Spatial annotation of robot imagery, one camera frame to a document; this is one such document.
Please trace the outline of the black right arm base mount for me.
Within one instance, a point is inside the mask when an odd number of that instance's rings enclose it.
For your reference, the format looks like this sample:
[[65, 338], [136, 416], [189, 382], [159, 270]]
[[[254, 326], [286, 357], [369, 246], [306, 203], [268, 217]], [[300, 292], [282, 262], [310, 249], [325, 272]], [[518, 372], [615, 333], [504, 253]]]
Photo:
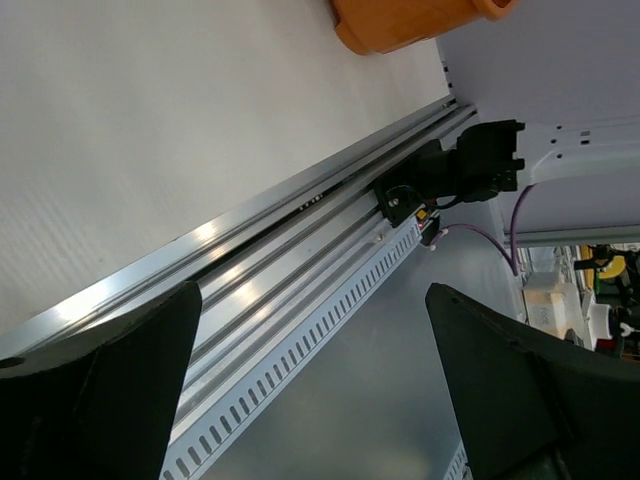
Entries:
[[415, 171], [411, 163], [421, 156], [439, 154], [441, 151], [441, 142], [430, 140], [377, 177], [371, 184], [379, 209], [392, 228], [401, 225], [422, 205], [419, 196], [409, 186]]

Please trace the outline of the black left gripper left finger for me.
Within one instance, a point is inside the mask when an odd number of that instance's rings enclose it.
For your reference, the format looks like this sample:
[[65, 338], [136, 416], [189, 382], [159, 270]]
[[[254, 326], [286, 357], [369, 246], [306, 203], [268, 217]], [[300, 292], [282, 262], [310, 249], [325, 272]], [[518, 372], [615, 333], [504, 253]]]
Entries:
[[194, 282], [1, 359], [4, 479], [157, 479], [202, 310]]

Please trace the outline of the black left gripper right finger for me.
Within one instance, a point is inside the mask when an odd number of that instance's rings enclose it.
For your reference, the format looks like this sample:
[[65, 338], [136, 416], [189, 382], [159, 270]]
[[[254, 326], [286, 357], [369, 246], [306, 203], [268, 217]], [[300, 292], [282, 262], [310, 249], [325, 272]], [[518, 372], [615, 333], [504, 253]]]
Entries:
[[636, 479], [639, 367], [434, 283], [425, 305], [476, 479]]

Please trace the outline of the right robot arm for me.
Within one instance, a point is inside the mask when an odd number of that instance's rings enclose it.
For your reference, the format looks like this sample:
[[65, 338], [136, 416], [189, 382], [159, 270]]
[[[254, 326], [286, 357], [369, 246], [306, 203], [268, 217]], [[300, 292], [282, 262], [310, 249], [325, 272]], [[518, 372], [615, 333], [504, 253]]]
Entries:
[[412, 162], [411, 186], [444, 209], [565, 178], [639, 169], [639, 118], [545, 125], [516, 120], [466, 129], [453, 148]]

